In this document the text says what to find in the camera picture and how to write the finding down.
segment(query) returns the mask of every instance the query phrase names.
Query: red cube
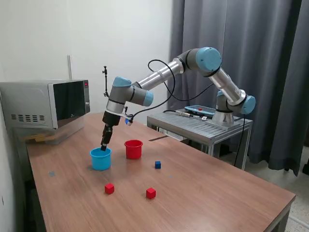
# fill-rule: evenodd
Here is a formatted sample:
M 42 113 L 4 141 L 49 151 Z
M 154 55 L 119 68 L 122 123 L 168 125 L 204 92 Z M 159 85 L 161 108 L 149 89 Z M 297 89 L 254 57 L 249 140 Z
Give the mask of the red cube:
M 112 194 L 115 191 L 114 185 L 109 183 L 105 186 L 105 193 Z
M 152 199 L 155 197 L 156 191 L 153 188 L 149 188 L 146 190 L 146 197 L 148 199 Z

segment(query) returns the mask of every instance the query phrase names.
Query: gray curtain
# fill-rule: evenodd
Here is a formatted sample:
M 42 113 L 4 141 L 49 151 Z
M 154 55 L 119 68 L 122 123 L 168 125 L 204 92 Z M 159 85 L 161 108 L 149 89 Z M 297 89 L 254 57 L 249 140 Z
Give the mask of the gray curtain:
M 175 0 L 171 57 L 204 46 L 222 53 L 223 69 L 256 97 L 249 158 L 297 175 L 309 123 L 308 0 Z M 191 98 L 210 80 L 196 72 L 177 78 L 175 96 Z M 215 106 L 212 86 L 170 109 Z

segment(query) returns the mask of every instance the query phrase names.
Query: white wall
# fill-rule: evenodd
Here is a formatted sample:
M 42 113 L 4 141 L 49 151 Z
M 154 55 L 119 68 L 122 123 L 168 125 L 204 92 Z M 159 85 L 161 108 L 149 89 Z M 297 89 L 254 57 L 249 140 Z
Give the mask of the white wall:
M 169 61 L 172 0 L 69 0 L 69 10 L 73 78 L 89 79 L 91 112 L 106 107 L 104 65 L 110 91 L 116 76 L 135 82 L 150 73 L 151 59 Z M 163 84 L 152 91 L 152 106 L 167 98 Z M 128 105 L 129 113 L 144 108 Z M 141 113 L 136 120 L 146 123 L 147 115 L 165 109 L 163 105 Z
M 0 63 L 0 81 L 4 81 Z M 23 196 L 16 189 L 20 186 L 19 171 L 13 157 L 12 147 L 5 129 L 2 110 L 0 110 L 0 231 L 20 231 L 22 226 Z
M 65 0 L 2 0 L 2 60 L 6 81 L 68 79 L 70 27 Z

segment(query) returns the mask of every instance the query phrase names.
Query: blue cup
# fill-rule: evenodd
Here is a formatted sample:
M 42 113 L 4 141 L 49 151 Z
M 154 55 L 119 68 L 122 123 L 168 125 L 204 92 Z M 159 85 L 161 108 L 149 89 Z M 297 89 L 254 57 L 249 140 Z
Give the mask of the blue cup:
M 98 171 L 109 169 L 111 166 L 111 153 L 112 150 L 109 148 L 106 148 L 106 151 L 101 151 L 100 147 L 91 150 L 92 168 Z

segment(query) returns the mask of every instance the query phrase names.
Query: microwave window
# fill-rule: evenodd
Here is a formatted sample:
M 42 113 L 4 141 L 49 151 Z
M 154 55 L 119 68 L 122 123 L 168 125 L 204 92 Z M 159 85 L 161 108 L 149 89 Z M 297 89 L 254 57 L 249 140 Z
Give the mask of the microwave window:
M 58 127 L 85 114 L 83 81 L 54 84 Z

